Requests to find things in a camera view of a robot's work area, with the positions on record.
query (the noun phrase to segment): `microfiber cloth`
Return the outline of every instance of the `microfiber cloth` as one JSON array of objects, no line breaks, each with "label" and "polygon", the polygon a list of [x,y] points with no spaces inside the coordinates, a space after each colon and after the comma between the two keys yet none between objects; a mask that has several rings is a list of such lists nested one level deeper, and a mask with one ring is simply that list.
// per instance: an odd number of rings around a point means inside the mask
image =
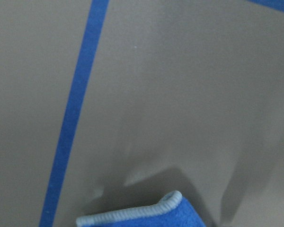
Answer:
[{"label": "microfiber cloth", "polygon": [[77,218],[78,227],[205,227],[189,201],[179,191],[157,204]]}]

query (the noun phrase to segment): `light blue hem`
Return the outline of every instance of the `light blue hem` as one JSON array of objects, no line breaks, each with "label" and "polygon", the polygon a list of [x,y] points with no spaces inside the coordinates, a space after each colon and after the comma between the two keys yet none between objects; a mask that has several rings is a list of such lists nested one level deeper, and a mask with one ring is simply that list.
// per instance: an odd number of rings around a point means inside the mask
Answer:
[{"label": "light blue hem", "polygon": [[77,218],[77,227],[86,227],[91,225],[102,225],[117,221],[125,221],[137,218],[153,217],[166,214],[182,201],[182,194],[179,191],[173,191],[165,195],[157,204],[128,208],[123,210],[110,211],[107,213],[83,216]]}]

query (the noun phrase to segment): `blue tape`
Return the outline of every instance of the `blue tape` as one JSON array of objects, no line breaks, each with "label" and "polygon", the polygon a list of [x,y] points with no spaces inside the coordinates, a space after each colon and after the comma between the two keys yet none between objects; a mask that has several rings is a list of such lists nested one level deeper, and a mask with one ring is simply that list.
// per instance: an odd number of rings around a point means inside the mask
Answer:
[{"label": "blue tape", "polygon": [[39,227],[52,227],[109,0],[93,0],[74,73]]},{"label": "blue tape", "polygon": [[284,0],[249,0],[249,1],[284,12]]}]

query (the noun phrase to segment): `blue stripe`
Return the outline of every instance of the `blue stripe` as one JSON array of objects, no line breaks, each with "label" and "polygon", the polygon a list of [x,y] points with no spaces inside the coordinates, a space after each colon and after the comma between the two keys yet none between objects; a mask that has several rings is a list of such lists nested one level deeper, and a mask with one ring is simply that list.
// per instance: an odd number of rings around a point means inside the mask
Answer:
[{"label": "blue stripe", "polygon": [[284,12],[284,0],[249,0],[249,1]]},{"label": "blue stripe", "polygon": [[93,0],[74,73],[39,227],[52,227],[109,0]]}]

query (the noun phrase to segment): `gray surface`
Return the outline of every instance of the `gray surface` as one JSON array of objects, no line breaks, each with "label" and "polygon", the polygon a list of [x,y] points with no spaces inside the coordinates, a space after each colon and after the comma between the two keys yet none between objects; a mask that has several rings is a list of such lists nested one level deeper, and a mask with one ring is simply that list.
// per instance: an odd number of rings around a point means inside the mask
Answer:
[{"label": "gray surface", "polygon": [[[89,7],[64,2],[0,2],[0,227],[40,217]],[[54,226],[174,189],[209,227],[284,226],[284,13],[110,2]]]}]

